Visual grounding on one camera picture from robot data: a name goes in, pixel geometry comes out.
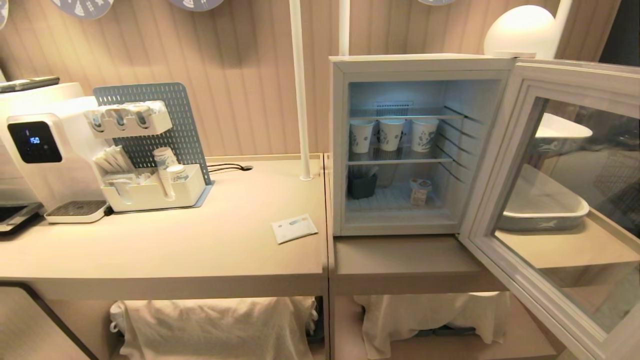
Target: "white mini fridge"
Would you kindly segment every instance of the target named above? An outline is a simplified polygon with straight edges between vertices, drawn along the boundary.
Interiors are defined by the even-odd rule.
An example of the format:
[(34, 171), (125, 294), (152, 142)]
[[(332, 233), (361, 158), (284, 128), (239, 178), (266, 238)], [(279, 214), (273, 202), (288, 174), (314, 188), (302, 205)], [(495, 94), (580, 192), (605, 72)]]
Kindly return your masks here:
[(455, 234), (578, 358), (638, 358), (640, 69), (331, 62), (334, 236)]

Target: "striped wallpaper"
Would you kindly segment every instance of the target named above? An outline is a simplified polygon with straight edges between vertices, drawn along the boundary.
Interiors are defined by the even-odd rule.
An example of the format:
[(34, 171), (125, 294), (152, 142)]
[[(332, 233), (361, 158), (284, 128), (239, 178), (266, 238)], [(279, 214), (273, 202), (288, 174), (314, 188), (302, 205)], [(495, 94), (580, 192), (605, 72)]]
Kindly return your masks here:
[[(505, 11), (559, 0), (351, 0), (351, 54), (481, 53)], [(597, 60), (619, 0), (573, 2), (559, 57)], [(338, 0), (301, 0), (309, 145), (328, 150), (329, 65)], [(598, 34), (587, 37), (589, 33)], [(183, 82), (207, 156), (298, 152), (288, 0), (225, 0), (208, 12), (164, 0), (114, 0), (97, 20), (51, 0), (12, 1), (0, 31), (7, 79), (58, 75), (86, 93), (103, 85)]]

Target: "towel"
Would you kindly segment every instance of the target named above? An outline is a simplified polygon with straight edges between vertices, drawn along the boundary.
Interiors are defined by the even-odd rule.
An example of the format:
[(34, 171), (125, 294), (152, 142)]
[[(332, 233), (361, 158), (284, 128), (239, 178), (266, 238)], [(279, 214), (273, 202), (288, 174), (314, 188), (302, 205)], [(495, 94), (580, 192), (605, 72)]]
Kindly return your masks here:
[(313, 297), (118, 301), (111, 319), (130, 360), (311, 360)]
[(391, 356), (391, 341), (443, 325), (475, 327), (490, 344), (502, 342), (509, 313), (509, 293), (355, 296), (365, 308), (362, 337), (369, 359)]

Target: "white pole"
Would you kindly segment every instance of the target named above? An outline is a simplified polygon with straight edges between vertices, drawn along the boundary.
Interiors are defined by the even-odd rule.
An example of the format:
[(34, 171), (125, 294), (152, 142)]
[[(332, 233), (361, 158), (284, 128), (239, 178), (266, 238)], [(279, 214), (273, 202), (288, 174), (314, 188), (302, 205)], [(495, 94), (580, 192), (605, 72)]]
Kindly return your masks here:
[(339, 11), (338, 55), (349, 56), (349, 17), (351, 16), (351, 0), (340, 0)]
[(296, 101), (298, 103), (298, 133), (300, 134), (300, 157), (302, 175), (300, 179), (313, 179), (309, 169), (309, 137), (307, 133), (307, 98), (305, 91), (305, 59), (302, 48), (302, 21), (300, 0), (289, 0), (291, 14), (291, 40), (293, 45), (293, 71), (296, 77)]
[(558, 5), (558, 11), (556, 12), (556, 33), (554, 34), (552, 46), (552, 59), (556, 58), (556, 53), (558, 51), (558, 45), (560, 45), (560, 38), (562, 37), (562, 33), (564, 31), (564, 26), (566, 25), (566, 20), (569, 17), (569, 11), (571, 10), (571, 3), (573, 0), (560, 0), (560, 4)]

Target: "pegboard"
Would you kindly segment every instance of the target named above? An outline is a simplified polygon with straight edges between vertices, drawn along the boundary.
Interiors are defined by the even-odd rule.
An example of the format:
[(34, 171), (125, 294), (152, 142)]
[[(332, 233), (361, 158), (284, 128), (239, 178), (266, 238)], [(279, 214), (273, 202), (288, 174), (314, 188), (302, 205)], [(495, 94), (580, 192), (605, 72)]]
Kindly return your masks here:
[(199, 164), (205, 184), (211, 185), (187, 88), (182, 83), (102, 86), (93, 89), (93, 96), (100, 106), (134, 101), (164, 101), (173, 124), (171, 129), (158, 135), (114, 138), (113, 143), (122, 145), (136, 168), (156, 167), (153, 151), (158, 147), (170, 147), (179, 163)]

